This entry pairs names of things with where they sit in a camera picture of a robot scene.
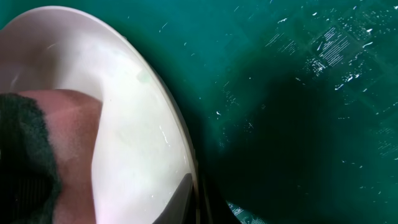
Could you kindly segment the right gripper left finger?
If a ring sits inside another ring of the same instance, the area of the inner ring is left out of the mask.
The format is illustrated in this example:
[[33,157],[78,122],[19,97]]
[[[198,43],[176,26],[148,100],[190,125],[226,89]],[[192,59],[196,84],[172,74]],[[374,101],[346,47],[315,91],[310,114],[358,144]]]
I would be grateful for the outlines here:
[[196,205],[191,174],[186,174],[153,224],[195,224]]

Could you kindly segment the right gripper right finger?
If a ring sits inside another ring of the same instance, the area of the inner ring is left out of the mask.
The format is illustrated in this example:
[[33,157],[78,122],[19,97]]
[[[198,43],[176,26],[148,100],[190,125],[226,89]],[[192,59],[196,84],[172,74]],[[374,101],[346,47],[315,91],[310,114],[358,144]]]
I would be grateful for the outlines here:
[[204,177],[201,178],[201,184],[203,189],[203,203],[204,203],[204,208],[206,210],[207,224],[214,224],[213,215],[211,213],[211,204],[209,201],[208,190],[206,187],[206,180]]

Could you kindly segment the white plate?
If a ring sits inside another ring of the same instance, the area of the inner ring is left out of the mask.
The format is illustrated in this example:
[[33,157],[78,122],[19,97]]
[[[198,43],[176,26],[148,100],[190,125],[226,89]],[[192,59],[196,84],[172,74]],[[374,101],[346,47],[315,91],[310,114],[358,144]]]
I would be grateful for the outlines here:
[[91,162],[94,223],[153,223],[186,174],[192,144],[174,99],[117,31],[62,6],[29,10],[1,29],[1,95],[72,90],[102,104]]

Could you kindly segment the pink and green sponge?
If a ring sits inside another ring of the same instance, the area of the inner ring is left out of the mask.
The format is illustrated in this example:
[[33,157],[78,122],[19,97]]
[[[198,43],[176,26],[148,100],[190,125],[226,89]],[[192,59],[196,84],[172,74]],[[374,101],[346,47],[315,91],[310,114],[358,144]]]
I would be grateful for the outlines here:
[[102,104],[72,90],[1,95],[1,222],[94,223]]

